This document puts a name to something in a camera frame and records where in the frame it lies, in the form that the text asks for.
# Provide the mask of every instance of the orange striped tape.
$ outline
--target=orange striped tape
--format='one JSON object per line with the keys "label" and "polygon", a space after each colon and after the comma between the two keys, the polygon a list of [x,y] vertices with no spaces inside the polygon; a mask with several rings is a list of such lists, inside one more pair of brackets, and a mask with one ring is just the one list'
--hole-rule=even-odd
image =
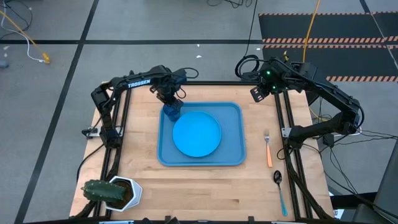
{"label": "orange striped tape", "polygon": [[377,14],[377,13],[397,13],[398,11],[376,11],[372,12],[372,14]]}
{"label": "orange striped tape", "polygon": [[[266,44],[304,44],[305,38],[266,38]],[[377,44],[385,41],[398,41],[398,36],[370,37],[370,38],[308,38],[308,44]]]}
{"label": "orange striped tape", "polygon": [[331,82],[398,82],[397,76],[368,76],[368,77],[326,77]]}
{"label": "orange striped tape", "polygon": [[[268,48],[304,48],[304,45],[289,45],[289,44],[267,44],[263,46],[263,49],[268,49]],[[348,49],[364,49],[364,48],[387,48],[385,45],[376,45],[376,44],[368,44],[368,45],[307,45],[307,48],[314,48],[314,49],[343,49],[343,48],[348,48]]]}
{"label": "orange striped tape", "polygon": [[[334,15],[369,15],[370,13],[358,13],[358,12],[349,12],[349,13],[342,13],[342,12],[321,12],[317,13],[319,16],[334,16]],[[259,16],[309,16],[312,13],[259,13]]]}

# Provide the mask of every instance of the potted cactus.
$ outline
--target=potted cactus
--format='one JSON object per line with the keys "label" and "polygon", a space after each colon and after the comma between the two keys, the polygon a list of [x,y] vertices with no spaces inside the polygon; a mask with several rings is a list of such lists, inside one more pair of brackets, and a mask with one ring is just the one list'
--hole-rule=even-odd
{"label": "potted cactus", "polygon": [[89,180],[81,189],[88,200],[104,201],[107,209],[118,212],[138,205],[142,194],[137,182],[119,176],[114,176],[109,182]]}

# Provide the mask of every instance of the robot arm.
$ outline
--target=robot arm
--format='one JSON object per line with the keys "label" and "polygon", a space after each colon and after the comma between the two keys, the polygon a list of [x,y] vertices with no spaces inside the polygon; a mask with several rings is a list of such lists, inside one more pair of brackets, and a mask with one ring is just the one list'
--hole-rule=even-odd
{"label": "robot arm", "polygon": [[[353,134],[362,124],[364,113],[358,100],[341,91],[336,85],[317,75],[318,68],[311,63],[292,62],[288,65],[279,58],[272,57],[264,61],[260,70],[256,71],[258,85],[251,90],[255,102],[260,102],[269,94],[279,94],[286,90],[301,92],[313,91],[327,100],[341,112],[331,120],[307,127],[293,126],[282,130],[287,143],[293,148],[301,148],[304,140],[310,137],[339,133]],[[253,76],[253,72],[243,76]],[[358,111],[362,112],[361,124],[358,125]]]}
{"label": "robot arm", "polygon": [[[136,88],[142,85],[151,85],[150,91],[156,93],[156,97],[174,111],[180,111],[183,102],[174,97],[179,91],[181,84],[187,82],[187,73],[181,68],[175,72],[163,65],[151,68],[148,72],[130,74],[124,77],[116,77],[107,83],[101,84],[91,93],[94,104],[102,119],[102,127],[99,133],[105,147],[115,148],[120,146],[121,139],[116,128],[113,126],[111,111],[112,107],[119,100],[122,92],[127,89]],[[111,96],[107,90],[113,90]]]}

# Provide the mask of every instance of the wooden tabletop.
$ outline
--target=wooden tabletop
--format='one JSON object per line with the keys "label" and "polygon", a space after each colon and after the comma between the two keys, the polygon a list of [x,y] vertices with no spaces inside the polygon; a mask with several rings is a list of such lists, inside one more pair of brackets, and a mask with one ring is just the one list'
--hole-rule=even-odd
{"label": "wooden tabletop", "polygon": [[[246,160],[232,167],[166,167],[156,156],[159,111],[162,103],[149,87],[132,91],[127,116],[124,143],[119,166],[122,177],[132,178],[143,188],[138,206],[125,212],[113,212],[112,219],[164,220],[166,215],[179,220],[294,220],[287,171],[276,153],[282,148],[275,98],[268,96],[255,103],[250,94],[253,86],[184,86],[183,101],[233,101],[243,112]],[[289,91],[296,125],[312,124],[305,93]],[[283,97],[285,125],[288,126]],[[93,124],[99,118],[95,112]],[[270,130],[273,167],[268,168],[264,129]],[[306,144],[318,148],[315,140]],[[85,156],[101,144],[99,138],[87,143]],[[326,186],[323,166],[318,152],[304,146],[301,150],[303,168],[309,191],[329,215],[333,209]],[[104,149],[89,158],[80,172],[70,215],[82,210],[88,202],[80,187],[90,179],[99,179]],[[275,170],[283,176],[281,189],[288,216],[282,216],[277,185],[272,180]],[[302,217],[305,212],[302,195],[297,188]]]}

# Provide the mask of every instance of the orange fork handle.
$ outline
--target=orange fork handle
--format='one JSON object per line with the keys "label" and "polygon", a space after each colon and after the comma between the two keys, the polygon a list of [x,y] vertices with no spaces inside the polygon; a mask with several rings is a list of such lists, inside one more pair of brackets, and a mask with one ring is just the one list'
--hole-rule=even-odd
{"label": "orange fork handle", "polygon": [[267,144],[267,163],[268,167],[272,167],[271,150],[268,144]]}

